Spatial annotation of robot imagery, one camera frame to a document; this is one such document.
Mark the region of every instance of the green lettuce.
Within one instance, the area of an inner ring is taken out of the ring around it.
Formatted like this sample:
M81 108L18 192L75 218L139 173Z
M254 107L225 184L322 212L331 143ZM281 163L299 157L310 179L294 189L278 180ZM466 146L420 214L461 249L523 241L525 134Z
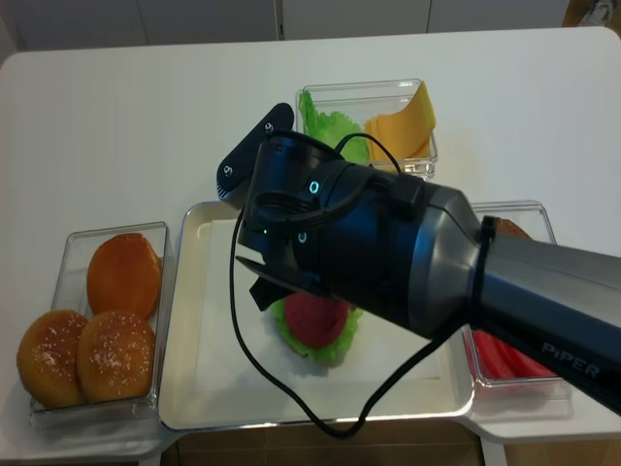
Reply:
M360 309L348 311L347 321L345 322L345 327L339 338L327 347L312 348L305 345L291 334L291 330L289 330L289 326L284 318L284 299L274 303L270 310L272 311L272 315L276 318L278 332L285 343L298 354L307 356L312 361L320 364L332 364L349 350L351 342L353 342L353 336L358 329L358 318L362 315L362 310Z
M320 113L312 103L311 94L302 92L298 103L304 120L304 133L333 148L341 139L351 133L364 132L342 112L330 115ZM345 160L359 165L369 164L369 150L364 138L353 138L343 148L341 155Z

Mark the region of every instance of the clear plastic tray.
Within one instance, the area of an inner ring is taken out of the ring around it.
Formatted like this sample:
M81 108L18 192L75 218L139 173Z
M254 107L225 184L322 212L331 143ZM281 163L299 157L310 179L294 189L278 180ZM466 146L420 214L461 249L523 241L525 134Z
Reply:
M543 205L537 201L490 202L473 204L474 211L484 216L506 218L522 228L535 241L556 244L552 226ZM546 399L567 399L570 390L567 383L558 377L530 377L516 379L494 379L489 376L474 344L473 332L464 329L464 342L476 379L476 396L480 399L507 399L513 397L544 397Z
M296 95L296 130L304 132L304 119L298 105L301 92L310 93L312 102L319 112L324 114L343 112L364 128L365 122L370 118L380 114L394 114L405 108L420 84L421 80L408 79L374 83L307 85ZM430 179L434 176L438 161L438 148L433 133L429 153L429 158L403 158L397 161L404 172ZM374 167L394 171L394 166L387 159L374 162Z
M151 388L147 395L118 401L46 410L34 398L30 401L30 423L49 428L68 423L128 420L157 416L157 397L161 377L166 332L173 295L175 258L168 227L164 222L73 233L67 238L51 310L71 309L88 319L93 314L86 298L86 272L93 253L105 241L123 233L142 233L162 259L162 284L159 305L149 318L155 332L155 354Z

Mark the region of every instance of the white tray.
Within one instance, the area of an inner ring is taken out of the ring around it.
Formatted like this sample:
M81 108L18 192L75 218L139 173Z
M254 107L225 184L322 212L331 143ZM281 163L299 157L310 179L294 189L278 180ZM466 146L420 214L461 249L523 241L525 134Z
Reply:
M228 261L236 216L225 204L203 203L183 222L159 400L160 418L174 430L307 420L295 402L250 365L235 339ZM244 247L238 246L237 255L260 260L258 253ZM248 292L256 276L238 263L235 280L246 344L266 369L324 419L357 418L377 387L426 343L365 313L343 364L318 367L281 340L269 312L259 312ZM462 336L456 334L397 383L370 418L459 416L470 407L473 393Z

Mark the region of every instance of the cheese slice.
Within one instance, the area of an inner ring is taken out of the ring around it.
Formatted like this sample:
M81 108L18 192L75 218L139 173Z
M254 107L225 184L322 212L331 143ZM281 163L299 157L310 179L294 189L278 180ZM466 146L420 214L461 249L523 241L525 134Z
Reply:
M436 115L424 82L403 110L392 115L376 116L365 123L365 130L397 159L428 157L429 142L435 127ZM387 159L380 148L372 141L369 143L371 160Z

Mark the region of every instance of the sliced tomato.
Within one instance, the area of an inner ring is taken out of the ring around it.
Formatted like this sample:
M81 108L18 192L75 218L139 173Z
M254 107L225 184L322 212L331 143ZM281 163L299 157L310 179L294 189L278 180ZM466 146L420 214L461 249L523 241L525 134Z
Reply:
M334 342L345 327L348 306L343 301L294 293L284 299L284 318L291 334L311 348Z
M498 352L505 359L505 361L511 366L517 377L550 377L554 376L554 373L547 367L542 366L536 360L531 359L523 352L515 349L511 345L496 340L496 346Z
M517 376L499 353L495 341L496 338L485 332L480 330L474 332L474 344L484 366L483 374L491 379L514 379Z

